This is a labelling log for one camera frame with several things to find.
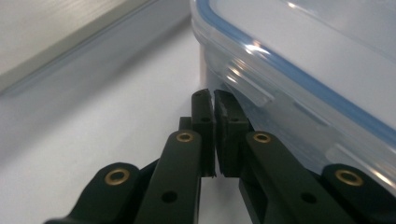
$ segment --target brass insert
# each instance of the brass insert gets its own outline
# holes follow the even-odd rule
[[[129,178],[129,171],[117,168],[115,170],[110,171],[106,177],[105,181],[110,186],[117,186],[125,182]]]
[[[359,187],[363,185],[363,179],[361,179],[361,177],[357,174],[348,170],[337,170],[335,172],[335,176],[341,182],[344,182],[345,184],[348,184],[350,186]]]
[[[265,133],[256,133],[253,136],[254,140],[260,143],[269,143],[271,142],[271,137]]]
[[[192,139],[194,139],[194,135],[190,133],[180,133],[176,137],[177,141],[179,142],[190,142]]]

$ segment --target white table surface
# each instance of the white table surface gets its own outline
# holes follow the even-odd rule
[[[201,87],[189,21],[135,57],[106,57],[100,45],[0,95],[0,223],[67,215],[97,171],[118,161],[143,168],[191,115]],[[251,223],[236,179],[203,179],[199,223]]]

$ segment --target white surface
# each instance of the white surface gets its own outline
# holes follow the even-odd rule
[[[389,113],[396,110],[394,2],[208,1],[224,20],[396,129]]]
[[[0,1],[0,90],[147,1]]]
[[[187,23],[123,62],[105,57],[102,44],[0,95],[0,223],[67,215],[99,169],[158,159],[179,117],[191,114],[199,50]],[[236,183],[203,180],[199,223],[250,223]]]

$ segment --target transparent plastic container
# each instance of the transparent plastic container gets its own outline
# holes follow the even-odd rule
[[[355,166],[396,195],[396,2],[194,0],[203,82],[306,168]]]

